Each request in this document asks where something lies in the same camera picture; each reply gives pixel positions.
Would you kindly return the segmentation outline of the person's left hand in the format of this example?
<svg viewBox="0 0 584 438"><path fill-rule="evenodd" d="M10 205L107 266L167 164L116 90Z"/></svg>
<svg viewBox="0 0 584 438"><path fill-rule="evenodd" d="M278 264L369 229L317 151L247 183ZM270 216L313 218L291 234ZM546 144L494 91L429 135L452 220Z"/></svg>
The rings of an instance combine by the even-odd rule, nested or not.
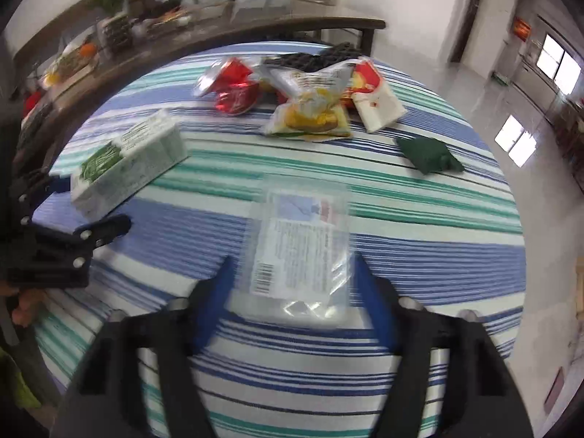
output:
<svg viewBox="0 0 584 438"><path fill-rule="evenodd" d="M0 293L1 297L17 298L15 307L9 311L9 318L12 320L12 324L22 327L28 327L32 324L46 298L44 290L29 289L20 291L5 281L0 283Z"/></svg>

